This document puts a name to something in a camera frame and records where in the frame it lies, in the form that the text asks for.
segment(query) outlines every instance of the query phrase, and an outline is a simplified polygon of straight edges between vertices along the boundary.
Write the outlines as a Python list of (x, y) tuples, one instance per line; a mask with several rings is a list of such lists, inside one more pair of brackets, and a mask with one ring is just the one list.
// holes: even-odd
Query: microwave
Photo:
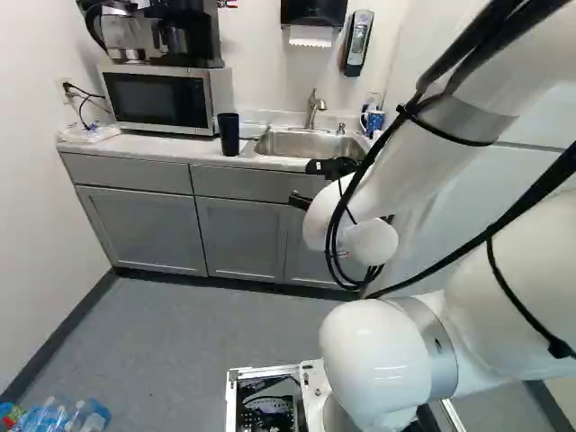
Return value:
[(232, 70), (102, 65), (100, 77), (121, 129), (218, 134), (219, 113), (234, 113)]

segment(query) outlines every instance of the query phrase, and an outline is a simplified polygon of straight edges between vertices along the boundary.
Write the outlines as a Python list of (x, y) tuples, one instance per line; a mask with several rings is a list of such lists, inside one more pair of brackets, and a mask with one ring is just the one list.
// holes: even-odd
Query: sink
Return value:
[(366, 154), (354, 136), (323, 130), (269, 130), (253, 151), (261, 156), (306, 159), (362, 159)]

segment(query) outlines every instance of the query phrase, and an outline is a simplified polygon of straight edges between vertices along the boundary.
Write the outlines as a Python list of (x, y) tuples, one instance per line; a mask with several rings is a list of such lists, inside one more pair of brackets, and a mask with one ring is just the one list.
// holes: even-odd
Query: faucet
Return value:
[(316, 97), (316, 88), (314, 88), (308, 98), (308, 109), (306, 111), (306, 124), (304, 125), (304, 129), (313, 130), (316, 113), (318, 111), (326, 111), (327, 109), (326, 101)]

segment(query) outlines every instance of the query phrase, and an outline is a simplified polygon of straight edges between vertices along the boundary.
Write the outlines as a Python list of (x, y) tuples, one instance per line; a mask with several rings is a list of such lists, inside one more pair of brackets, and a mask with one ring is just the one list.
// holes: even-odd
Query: paper towel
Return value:
[(290, 44), (300, 47), (330, 48), (334, 29), (315, 25), (291, 25)]

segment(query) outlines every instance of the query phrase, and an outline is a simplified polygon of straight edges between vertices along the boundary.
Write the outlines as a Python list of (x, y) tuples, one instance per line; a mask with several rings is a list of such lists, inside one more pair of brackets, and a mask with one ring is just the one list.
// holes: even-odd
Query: cabinet door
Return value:
[(206, 275), (194, 198), (78, 186), (115, 266)]
[(286, 206), (196, 198), (210, 276), (281, 282)]
[[(304, 211), (289, 208), (290, 231), (288, 235), (288, 248), (286, 250), (285, 279), (289, 284), (302, 284), (324, 288), (339, 288), (330, 275), (324, 252), (309, 250), (302, 237), (302, 224)], [(362, 280), (365, 277), (367, 266), (363, 266), (354, 259), (340, 259), (340, 264), (346, 275)]]

